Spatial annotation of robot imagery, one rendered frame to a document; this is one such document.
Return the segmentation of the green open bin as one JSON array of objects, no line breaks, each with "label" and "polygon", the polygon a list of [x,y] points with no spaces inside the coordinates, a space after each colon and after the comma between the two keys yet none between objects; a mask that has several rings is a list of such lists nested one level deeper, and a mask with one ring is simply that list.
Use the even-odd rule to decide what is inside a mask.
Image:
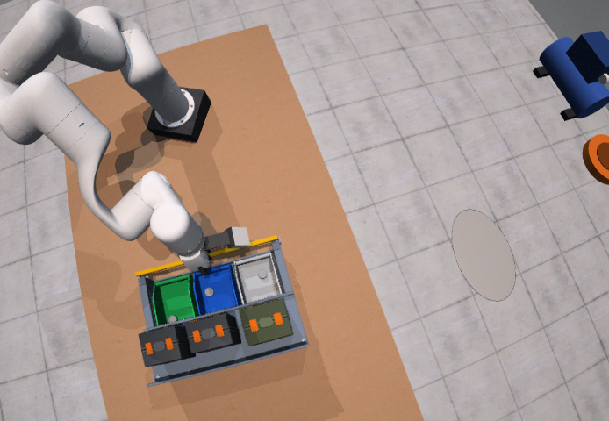
[{"label": "green open bin", "polygon": [[193,276],[183,275],[154,284],[153,305],[157,326],[168,324],[170,316],[176,316],[178,321],[198,317]]}]

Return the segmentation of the yellow bar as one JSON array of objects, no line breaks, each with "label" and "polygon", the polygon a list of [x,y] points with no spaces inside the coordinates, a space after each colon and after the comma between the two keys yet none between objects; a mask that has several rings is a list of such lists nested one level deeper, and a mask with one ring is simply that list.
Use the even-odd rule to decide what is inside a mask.
[{"label": "yellow bar", "polygon": [[[272,237],[268,237],[268,238],[265,238],[265,239],[259,239],[259,240],[256,240],[256,241],[252,241],[252,242],[250,242],[250,246],[248,246],[248,247],[258,246],[260,244],[268,243],[268,242],[274,241],[274,240],[278,240],[277,235],[276,236],[272,236]],[[234,252],[234,251],[238,251],[238,250],[241,250],[241,249],[238,249],[238,248],[226,248],[226,249],[222,249],[222,250],[219,250],[219,251],[216,251],[216,252],[212,252],[212,253],[208,253],[208,254],[211,257],[215,257],[215,256],[218,256],[218,255],[221,255],[221,254],[230,253],[230,252]],[[164,270],[164,269],[178,267],[178,266],[181,266],[181,265],[184,265],[184,264],[180,260],[180,261],[172,262],[172,263],[169,263],[169,264],[166,264],[166,265],[162,265],[162,266],[159,266],[159,267],[149,268],[149,269],[146,269],[146,270],[135,272],[135,276],[147,275],[147,274],[158,272],[158,271],[161,271],[161,270]]]}]

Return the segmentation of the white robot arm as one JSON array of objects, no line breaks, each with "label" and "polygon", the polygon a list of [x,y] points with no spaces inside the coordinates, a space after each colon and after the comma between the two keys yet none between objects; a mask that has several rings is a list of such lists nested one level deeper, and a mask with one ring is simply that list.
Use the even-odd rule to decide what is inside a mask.
[{"label": "white robot arm", "polygon": [[250,246],[246,227],[205,237],[168,179],[156,171],[146,173],[112,209],[105,206],[96,178],[111,132],[60,77],[42,72],[57,54],[102,71],[120,70],[166,127],[182,126],[194,113],[193,97],[163,68],[140,25],[103,6],[74,16],[56,2],[40,0],[0,44],[0,127],[9,139],[30,145],[46,135],[75,163],[90,211],[121,239],[136,240],[150,226],[181,256],[197,253],[203,243],[205,251]]}]

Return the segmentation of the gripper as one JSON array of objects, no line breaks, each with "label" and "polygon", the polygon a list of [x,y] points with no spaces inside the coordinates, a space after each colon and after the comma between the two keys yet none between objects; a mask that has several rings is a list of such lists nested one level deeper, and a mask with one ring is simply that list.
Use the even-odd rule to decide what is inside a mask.
[{"label": "gripper", "polygon": [[212,260],[212,257],[208,254],[211,250],[205,251],[204,246],[200,248],[200,250],[191,255],[191,256],[180,256],[180,259],[184,266],[191,272],[196,272],[197,268],[200,271],[201,275],[207,274],[206,269],[210,266],[209,260]]}]

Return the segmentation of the grey metal shelf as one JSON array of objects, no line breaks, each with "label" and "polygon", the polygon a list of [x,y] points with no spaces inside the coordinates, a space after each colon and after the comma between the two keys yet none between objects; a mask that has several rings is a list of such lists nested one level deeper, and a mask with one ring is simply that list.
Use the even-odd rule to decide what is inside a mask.
[{"label": "grey metal shelf", "polygon": [[[224,309],[224,310],[214,311],[212,313],[204,314],[202,316],[198,316],[198,317],[194,317],[194,318],[188,318],[188,319],[176,321],[173,323],[168,323],[165,325],[157,326],[155,314],[154,314],[153,298],[152,298],[153,291],[154,291],[154,282],[157,283],[157,282],[165,281],[167,279],[176,278],[176,277],[179,277],[182,275],[193,276],[193,273],[196,273],[196,272],[189,271],[186,273],[182,273],[179,275],[173,275],[173,276],[162,278],[162,279],[155,280],[155,281],[150,280],[148,274],[138,276],[141,302],[142,302],[144,317],[145,317],[146,326],[147,326],[147,328],[144,329],[143,332],[147,332],[147,331],[150,332],[150,331],[153,331],[156,329],[161,329],[161,328],[164,328],[165,326],[167,327],[167,326],[171,326],[171,325],[179,325],[179,326],[185,327],[184,324],[187,322],[191,322],[191,321],[195,321],[198,319],[208,318],[208,317],[226,313],[226,314],[229,314],[229,315],[235,317],[237,326],[239,328],[240,339],[241,339],[241,344],[238,344],[238,345],[224,347],[224,348],[221,348],[218,350],[213,350],[213,351],[206,352],[206,353],[196,353],[196,357],[189,358],[186,360],[179,360],[176,362],[170,362],[169,364],[152,366],[153,373],[154,373],[154,380],[156,382],[147,384],[147,387],[158,385],[158,384],[163,384],[166,382],[178,381],[178,380],[182,380],[182,379],[197,376],[197,375],[208,374],[211,372],[219,371],[219,370],[230,368],[230,367],[236,367],[239,365],[247,364],[249,362],[263,360],[263,359],[273,357],[273,356],[276,356],[279,354],[288,353],[291,351],[295,351],[295,350],[310,346],[310,344],[308,344],[308,340],[305,335],[305,329],[304,329],[304,326],[302,323],[302,319],[300,317],[300,313],[299,313],[299,310],[297,307],[297,301],[296,301],[296,298],[294,295],[294,291],[291,287],[289,274],[288,274],[287,267],[285,265],[285,261],[283,258],[283,252],[282,252],[282,249],[280,246],[280,244],[281,244],[280,236],[278,236],[277,238],[278,238],[278,240],[271,241],[271,244],[273,247],[272,250],[249,255],[249,256],[239,258],[236,260],[230,260],[227,262],[219,263],[219,264],[216,264],[213,266],[209,266],[207,269],[216,268],[216,267],[227,265],[228,263],[230,263],[231,266],[233,267],[233,274],[234,274],[234,278],[236,281],[234,263],[233,263],[234,261],[244,260],[246,258],[255,257],[255,256],[265,254],[265,253],[271,253],[272,259],[273,259],[273,262],[275,265],[275,269],[276,269],[277,278],[278,278],[278,281],[279,281],[279,284],[281,287],[281,291],[282,291],[282,294],[278,295],[278,296],[272,296],[272,297],[268,297],[268,298],[265,298],[262,300],[258,300],[258,301],[254,301],[252,303],[246,303],[246,304],[242,304],[241,297],[240,297],[240,302],[242,305]],[[273,250],[274,250],[274,252],[273,252]],[[236,284],[237,284],[237,281],[236,281]],[[239,296],[240,296],[238,284],[237,284],[237,289],[238,289]],[[150,294],[149,294],[149,291],[150,291]],[[285,293],[284,293],[284,291],[285,291]],[[276,339],[276,340],[273,340],[270,342],[262,343],[259,345],[249,346],[247,343],[246,334],[243,330],[240,310],[246,309],[250,306],[256,306],[256,305],[260,305],[263,303],[269,303],[271,301],[275,301],[275,300],[278,300],[281,298],[284,300],[285,307],[286,307],[287,313],[289,315],[290,325],[291,325],[291,329],[293,331],[293,335],[285,337],[285,338],[281,338],[281,339]],[[299,346],[301,346],[301,347],[299,347]],[[293,347],[294,347],[294,349],[292,349]],[[278,352],[278,353],[276,353],[276,352]],[[259,357],[259,356],[262,356],[262,357]],[[257,358],[257,357],[259,357],[259,358]],[[248,360],[248,361],[246,361],[246,360]],[[235,363],[235,364],[233,364],[233,363]],[[199,374],[197,372],[199,372]],[[189,375],[189,374],[191,374],[191,375]]]}]

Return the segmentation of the dark grey case with orange latches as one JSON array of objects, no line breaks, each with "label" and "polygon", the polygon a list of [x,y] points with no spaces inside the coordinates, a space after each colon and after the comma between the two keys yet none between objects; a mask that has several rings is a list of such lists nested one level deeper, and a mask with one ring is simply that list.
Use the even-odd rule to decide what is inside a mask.
[{"label": "dark grey case with orange latches", "polygon": [[185,327],[177,325],[139,333],[145,367],[196,357],[195,353],[190,352],[187,337]]},{"label": "dark grey case with orange latches", "polygon": [[226,313],[185,323],[185,328],[191,353],[241,344],[236,319]]}]

